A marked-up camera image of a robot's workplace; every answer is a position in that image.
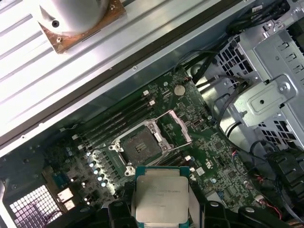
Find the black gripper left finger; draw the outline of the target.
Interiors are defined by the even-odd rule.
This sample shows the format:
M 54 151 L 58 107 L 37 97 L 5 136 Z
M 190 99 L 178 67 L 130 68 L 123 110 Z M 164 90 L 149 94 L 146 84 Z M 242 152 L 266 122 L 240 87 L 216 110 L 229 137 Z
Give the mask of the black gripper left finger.
M 46 228 L 134 228 L 135 217 L 131 213 L 135 182 L 127 182 L 119 200 L 101 209 L 77 206 L 45 225 Z

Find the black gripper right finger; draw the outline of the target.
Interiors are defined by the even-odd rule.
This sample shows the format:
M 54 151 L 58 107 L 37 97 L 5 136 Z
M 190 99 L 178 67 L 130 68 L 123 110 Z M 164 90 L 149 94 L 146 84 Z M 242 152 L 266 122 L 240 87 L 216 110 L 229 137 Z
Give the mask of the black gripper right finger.
M 267 211 L 254 207 L 243 206 L 233 212 L 216 201 L 208 201 L 197 181 L 190 181 L 189 210 L 196 228 L 281 228 L 283 222 Z

